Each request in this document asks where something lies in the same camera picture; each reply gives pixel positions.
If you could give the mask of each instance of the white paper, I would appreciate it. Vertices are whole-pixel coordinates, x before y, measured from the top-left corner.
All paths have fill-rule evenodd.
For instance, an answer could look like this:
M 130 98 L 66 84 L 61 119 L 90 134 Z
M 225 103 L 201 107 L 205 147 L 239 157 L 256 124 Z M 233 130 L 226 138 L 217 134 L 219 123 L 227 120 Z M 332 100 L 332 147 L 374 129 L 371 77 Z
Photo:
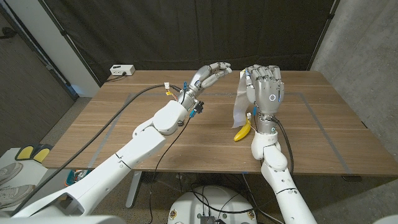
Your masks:
M 246 94 L 246 76 L 244 75 L 244 71 L 241 71 L 240 75 L 234 105 L 234 125 L 232 128 L 237 128 L 246 124 L 246 111 L 250 104 Z

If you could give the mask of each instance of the robotic arm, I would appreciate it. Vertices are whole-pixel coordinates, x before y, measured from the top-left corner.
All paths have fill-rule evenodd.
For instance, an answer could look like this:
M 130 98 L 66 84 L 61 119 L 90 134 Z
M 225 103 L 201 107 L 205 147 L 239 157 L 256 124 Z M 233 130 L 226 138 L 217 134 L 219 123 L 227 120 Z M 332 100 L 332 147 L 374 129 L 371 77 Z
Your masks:
M 251 150 L 255 159 L 264 159 L 261 174 L 272 187 L 287 224 L 317 223 L 293 182 L 275 130 L 273 117 L 285 92 L 279 67 L 253 65 L 246 68 L 244 74 L 248 99 L 259 110 L 256 116 L 258 131 Z
M 177 130 L 178 121 L 183 121 L 191 108 L 194 112 L 191 117 L 201 112 L 203 102 L 196 97 L 220 77 L 231 73 L 230 66 L 225 62 L 203 66 L 193 76 L 189 86 L 182 90 L 178 101 L 170 101 L 153 118 L 140 124 L 133 132 L 133 139 L 118 152 L 84 179 L 30 204 L 12 218 L 89 215 L 136 164 L 165 145 L 164 136 Z

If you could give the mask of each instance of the white connector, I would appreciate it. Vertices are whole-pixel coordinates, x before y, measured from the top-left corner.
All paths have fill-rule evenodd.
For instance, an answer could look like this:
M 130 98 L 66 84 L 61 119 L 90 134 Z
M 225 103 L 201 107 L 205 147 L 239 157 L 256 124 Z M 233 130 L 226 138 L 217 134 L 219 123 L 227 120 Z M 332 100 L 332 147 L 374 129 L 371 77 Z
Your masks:
M 109 70 L 115 76 L 123 75 L 124 72 L 126 72 L 126 75 L 132 75 L 136 71 L 136 68 L 134 68 L 134 65 L 112 65 Z

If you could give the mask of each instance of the yellow banana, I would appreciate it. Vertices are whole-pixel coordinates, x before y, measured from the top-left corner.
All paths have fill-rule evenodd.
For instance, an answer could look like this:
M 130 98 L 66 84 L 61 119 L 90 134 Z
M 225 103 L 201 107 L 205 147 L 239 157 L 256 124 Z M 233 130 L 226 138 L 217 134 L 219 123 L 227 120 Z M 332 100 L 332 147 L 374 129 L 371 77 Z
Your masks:
M 234 141 L 239 141 L 247 134 L 249 134 L 251 129 L 251 122 L 246 118 L 246 124 L 241 128 L 241 130 L 235 135 Z

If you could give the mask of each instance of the dark backdrop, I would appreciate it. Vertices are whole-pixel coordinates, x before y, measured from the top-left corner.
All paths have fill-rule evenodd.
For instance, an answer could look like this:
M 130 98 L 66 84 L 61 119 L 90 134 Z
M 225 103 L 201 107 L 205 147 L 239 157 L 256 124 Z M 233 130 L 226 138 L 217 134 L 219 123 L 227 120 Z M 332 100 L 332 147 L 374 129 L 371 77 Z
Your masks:
M 113 64 L 197 70 L 225 61 L 305 70 L 333 0 L 45 1 L 101 84 Z

